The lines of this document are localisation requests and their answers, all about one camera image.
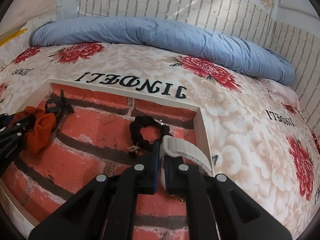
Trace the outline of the orange fabric scrunchie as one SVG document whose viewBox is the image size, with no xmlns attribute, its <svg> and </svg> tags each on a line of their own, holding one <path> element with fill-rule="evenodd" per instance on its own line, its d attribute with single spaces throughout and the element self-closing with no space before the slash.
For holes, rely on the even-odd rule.
<svg viewBox="0 0 320 240">
<path fill-rule="evenodd" d="M 13 120 L 8 124 L 8 128 L 30 115 L 35 116 L 35 122 L 33 128 L 25 135 L 25 151 L 35 158 L 49 145 L 51 133 L 56 126 L 56 117 L 53 113 L 45 113 L 40 108 L 27 106 L 23 111 L 15 114 Z"/>
</svg>

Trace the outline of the white watch band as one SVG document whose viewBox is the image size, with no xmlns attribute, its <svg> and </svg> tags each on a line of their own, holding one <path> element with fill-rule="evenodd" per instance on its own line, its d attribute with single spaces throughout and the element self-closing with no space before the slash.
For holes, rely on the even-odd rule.
<svg viewBox="0 0 320 240">
<path fill-rule="evenodd" d="M 167 189 L 167 182 L 165 181 L 165 163 L 164 157 L 169 156 L 173 158 L 183 157 L 191 160 L 193 163 L 201 167 L 209 176 L 212 175 L 212 167 L 207 156 L 194 144 L 184 139 L 165 135 L 160 145 L 160 178 L 161 185 Z"/>
</svg>

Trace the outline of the black scrunchie with charm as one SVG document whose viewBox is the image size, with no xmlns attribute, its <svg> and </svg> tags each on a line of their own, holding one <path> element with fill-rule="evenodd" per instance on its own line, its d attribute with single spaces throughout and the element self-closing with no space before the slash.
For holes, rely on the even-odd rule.
<svg viewBox="0 0 320 240">
<path fill-rule="evenodd" d="M 127 151 L 131 158 L 135 158 L 140 151 L 152 152 L 156 140 L 161 143 L 166 135 L 172 136 L 168 125 L 148 115 L 135 117 L 129 130 L 132 146 L 128 147 Z"/>
</svg>

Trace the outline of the yellow wooden strip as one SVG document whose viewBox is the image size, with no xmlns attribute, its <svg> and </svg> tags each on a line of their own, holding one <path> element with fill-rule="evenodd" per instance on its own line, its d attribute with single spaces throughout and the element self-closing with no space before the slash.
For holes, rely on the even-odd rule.
<svg viewBox="0 0 320 240">
<path fill-rule="evenodd" d="M 25 25 L 26 25 L 26 22 L 24 22 L 22 24 L 19 24 L 19 25 L 13 27 L 12 29 L 6 31 L 5 33 L 1 34 L 1 36 L 0 36 L 0 46 L 3 46 L 4 44 L 9 42 L 10 40 L 20 36 L 25 31 L 27 31 L 28 28 L 26 28 Z"/>
</svg>

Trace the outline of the white tray brick-pattern base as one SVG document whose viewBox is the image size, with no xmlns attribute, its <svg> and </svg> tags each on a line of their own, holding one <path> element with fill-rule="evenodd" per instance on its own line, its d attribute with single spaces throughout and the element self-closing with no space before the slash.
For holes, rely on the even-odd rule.
<svg viewBox="0 0 320 240">
<path fill-rule="evenodd" d="M 29 95 L 6 99 L 1 112 L 44 108 L 61 92 L 74 112 L 63 113 L 39 155 L 19 153 L 1 177 L 1 204 L 17 238 L 27 239 L 40 221 L 97 174 L 118 175 L 134 163 L 127 152 L 132 144 L 129 125 L 139 114 L 163 120 L 173 136 L 211 155 L 202 109 L 117 88 L 47 80 Z"/>
</svg>

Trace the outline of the floral plush bed blanket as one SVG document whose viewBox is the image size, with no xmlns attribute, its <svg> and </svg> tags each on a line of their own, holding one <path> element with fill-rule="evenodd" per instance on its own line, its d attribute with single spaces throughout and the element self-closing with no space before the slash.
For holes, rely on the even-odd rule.
<svg viewBox="0 0 320 240">
<path fill-rule="evenodd" d="M 1 104 L 47 80 L 89 83 L 199 107 L 212 175 L 223 173 L 291 233 L 319 239 L 319 94 L 308 100 L 277 81 L 152 46 L 80 43 L 31 47 L 25 31 L 1 48 Z M 74 109 L 64 92 L 48 99 L 56 126 Z"/>
</svg>

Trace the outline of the blue folded quilt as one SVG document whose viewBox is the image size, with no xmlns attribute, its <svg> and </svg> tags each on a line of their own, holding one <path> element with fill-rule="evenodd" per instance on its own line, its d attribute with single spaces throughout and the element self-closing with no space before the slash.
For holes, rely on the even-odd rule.
<svg viewBox="0 0 320 240">
<path fill-rule="evenodd" d="M 234 72 L 289 86 L 295 68 L 279 53 L 243 38 L 224 35 L 180 21 L 152 17 L 77 17 L 35 29 L 31 47 L 80 43 L 152 46 L 217 63 Z"/>
</svg>

